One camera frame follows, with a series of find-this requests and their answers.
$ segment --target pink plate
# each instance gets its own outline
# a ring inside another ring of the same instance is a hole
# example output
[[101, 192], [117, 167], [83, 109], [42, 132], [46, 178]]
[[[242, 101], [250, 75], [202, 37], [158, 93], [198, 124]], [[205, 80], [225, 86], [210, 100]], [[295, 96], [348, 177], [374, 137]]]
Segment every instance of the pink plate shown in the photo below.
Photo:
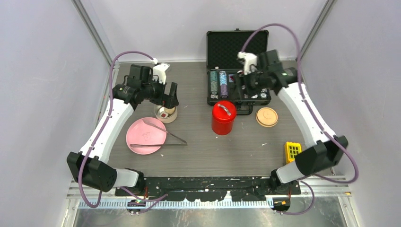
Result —
[[153, 117], [144, 117], [132, 124], [127, 131], [127, 135], [125, 136], [125, 140], [127, 141], [127, 145], [133, 152], [140, 155], [148, 155], [156, 152], [160, 149], [160, 147], [137, 147], [133, 148], [130, 144], [164, 144], [167, 133], [164, 131], [157, 129], [153, 126], [147, 125], [143, 122], [143, 120], [153, 123], [154, 125], [166, 130], [164, 124], [156, 118]]

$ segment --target wooden lid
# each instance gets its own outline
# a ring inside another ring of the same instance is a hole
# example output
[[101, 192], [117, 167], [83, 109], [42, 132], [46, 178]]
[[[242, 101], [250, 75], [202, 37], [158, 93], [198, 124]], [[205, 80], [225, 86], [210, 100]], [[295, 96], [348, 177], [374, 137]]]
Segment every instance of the wooden lid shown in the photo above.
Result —
[[279, 116], [272, 108], [264, 107], [256, 113], [256, 121], [263, 127], [273, 127], [278, 120]]

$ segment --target robotic arm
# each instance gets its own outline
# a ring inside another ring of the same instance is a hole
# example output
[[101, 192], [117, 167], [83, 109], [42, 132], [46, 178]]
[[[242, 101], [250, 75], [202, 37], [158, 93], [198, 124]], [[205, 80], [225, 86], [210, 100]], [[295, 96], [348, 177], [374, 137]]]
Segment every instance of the robotic arm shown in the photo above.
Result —
[[[170, 93], [165, 94], [166, 72], [169, 67], [170, 65], [166, 63], [158, 64], [153, 68], [133, 64], [127, 77], [127, 83], [118, 84], [113, 88], [113, 111], [97, 140], [96, 147], [93, 148], [85, 163], [82, 176], [84, 185], [103, 192], [120, 186], [131, 187], [133, 191], [142, 191], [145, 186], [143, 173], [132, 169], [113, 169], [107, 165], [107, 162], [122, 126], [143, 100], [148, 99], [150, 102], [168, 109], [178, 106], [176, 83], [173, 82]], [[80, 152], [70, 152], [67, 157], [68, 166], [76, 182], [78, 182], [79, 168], [83, 158], [107, 117], [107, 113], [105, 113]]]
[[[299, 94], [297, 70], [294, 68], [284, 69], [276, 50], [257, 56], [252, 53], [240, 52], [238, 59], [244, 64], [243, 74], [237, 75], [238, 79], [245, 84], [244, 92], [253, 96], [263, 88], [273, 90], [290, 110], [305, 139], [307, 149], [298, 154], [295, 161], [271, 172], [269, 185], [272, 191], [287, 186], [299, 178], [337, 165], [343, 152], [320, 130], [309, 113]], [[306, 92], [305, 99], [311, 105], [326, 132], [346, 148], [347, 139], [344, 136], [336, 136], [335, 132], [327, 126]]]

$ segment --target yellow object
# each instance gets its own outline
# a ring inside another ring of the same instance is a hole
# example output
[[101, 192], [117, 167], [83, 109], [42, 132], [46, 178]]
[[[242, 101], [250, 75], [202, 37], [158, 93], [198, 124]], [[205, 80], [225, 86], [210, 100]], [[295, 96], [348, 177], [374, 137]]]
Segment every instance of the yellow object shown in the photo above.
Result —
[[290, 163], [295, 160], [295, 156], [302, 152], [300, 143], [286, 142], [284, 145], [284, 151], [286, 153], [286, 163]]
[[256, 113], [256, 121], [263, 127], [273, 127], [278, 120], [279, 116], [272, 108], [264, 107]]

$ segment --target poker chip set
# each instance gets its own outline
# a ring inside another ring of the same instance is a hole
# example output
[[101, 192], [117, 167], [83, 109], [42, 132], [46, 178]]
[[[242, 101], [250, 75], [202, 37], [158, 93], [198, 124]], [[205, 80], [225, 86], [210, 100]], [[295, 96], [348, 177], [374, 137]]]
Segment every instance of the poker chip set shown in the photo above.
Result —
[[[240, 97], [239, 89], [242, 89], [241, 81], [235, 81], [235, 74], [243, 69], [237, 61], [237, 54], [242, 45], [253, 31], [209, 31], [207, 33], [207, 84], [209, 105], [219, 101], [230, 101], [237, 108], [237, 114], [248, 115], [253, 111], [253, 105], [267, 105], [271, 100], [269, 91], [261, 90], [258, 95], [243, 95]], [[254, 54], [267, 50], [269, 32], [260, 31], [252, 39], [246, 48], [246, 52]]]

